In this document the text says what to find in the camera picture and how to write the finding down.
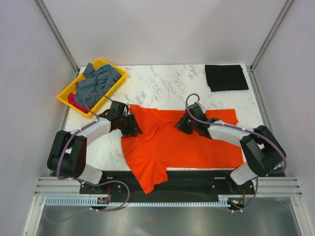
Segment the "fabric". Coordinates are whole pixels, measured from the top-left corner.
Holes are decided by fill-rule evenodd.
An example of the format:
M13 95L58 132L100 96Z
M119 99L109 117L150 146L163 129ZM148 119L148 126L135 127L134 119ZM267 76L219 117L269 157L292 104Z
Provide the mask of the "fabric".
M84 107L83 99L87 93L99 92L106 94L108 90L121 78L121 74L111 65L105 65L95 71L93 65L89 63L83 72L86 77L77 85L75 101ZM86 103L88 107L94 106L102 95L93 94L87 97Z
M205 65L207 84L212 92L248 90L240 65Z
M68 102L75 106L77 109L79 109L80 111L84 112L85 114L89 113L89 111L85 108L82 108L75 100L74 100L74 94L70 93L68 96Z
M143 134L122 137L128 166L146 194L155 184L167 181L166 168L236 168L243 163L239 147L179 131L174 125L184 111L160 111L131 105ZM208 118L236 124L235 110L207 111Z

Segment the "black mounting plate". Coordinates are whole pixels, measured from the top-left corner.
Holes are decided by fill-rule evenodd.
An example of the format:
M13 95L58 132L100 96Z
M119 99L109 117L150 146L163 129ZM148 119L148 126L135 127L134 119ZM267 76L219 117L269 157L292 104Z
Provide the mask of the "black mounting plate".
M248 181L233 193L225 178L231 171L167 171L168 181L157 184L154 190L145 194L131 171L106 171L105 180L120 180L130 189L131 203L170 203L170 202L217 202L218 195L254 194L252 182ZM107 194L108 186L92 187L81 185L80 194ZM111 202L124 202L127 197L126 188L118 183L110 184Z

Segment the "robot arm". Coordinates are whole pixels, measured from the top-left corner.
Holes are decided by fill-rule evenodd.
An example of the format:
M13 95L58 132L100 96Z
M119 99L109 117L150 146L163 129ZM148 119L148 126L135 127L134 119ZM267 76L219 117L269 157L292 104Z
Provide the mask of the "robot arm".
M187 107L190 113L197 119L211 123L222 124L223 122L217 118L208 119L205 111L202 110L198 103L194 103ZM242 185L248 180L257 176L265 177L281 162L282 158L277 151L263 139L240 130L225 127L223 125L209 125L199 123L193 120L188 112L185 112L181 120L175 125L179 130L192 134L196 131L199 135L209 139L222 140L242 148L246 162L232 171L230 177L237 185ZM284 154L276 138L270 130L263 125L252 129L252 131L263 135L272 141Z
M123 136L137 136L142 134L134 114L128 114L128 106L124 103L113 101L110 109L99 115L99 119L86 125L79 135L76 135L61 163L60 172L64 177L75 177L91 183L100 183L103 172L86 163L86 149L89 144L100 136L119 129ZM59 131L54 139L47 167L57 170L57 165L66 142L75 132Z

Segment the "t-shirt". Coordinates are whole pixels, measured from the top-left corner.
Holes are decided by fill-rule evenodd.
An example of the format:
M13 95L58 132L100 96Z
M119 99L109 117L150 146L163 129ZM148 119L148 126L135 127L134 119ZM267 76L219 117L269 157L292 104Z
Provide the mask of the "t-shirt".
M122 137L122 148L128 166L146 194L155 184L167 181L167 167L212 169L243 164L240 147L175 128L185 111L131 105L130 112L134 113L143 134ZM238 122L235 110L210 110L206 116L234 125Z

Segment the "table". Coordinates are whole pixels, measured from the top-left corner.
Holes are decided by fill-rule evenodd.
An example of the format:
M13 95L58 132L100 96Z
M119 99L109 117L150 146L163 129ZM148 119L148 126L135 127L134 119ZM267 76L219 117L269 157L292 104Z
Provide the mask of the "table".
M128 104L161 110L184 110L186 97L191 93L200 96L205 109L235 109L243 127L262 124L258 104L244 64L241 64L249 90L211 92L206 82L203 64L190 65L136 65L120 66L128 72L126 82L111 97ZM110 107L107 101L98 113ZM93 119L85 118L69 109L65 130L78 129ZM100 170L129 171L122 147L121 133L115 130L100 137L87 148L87 163Z

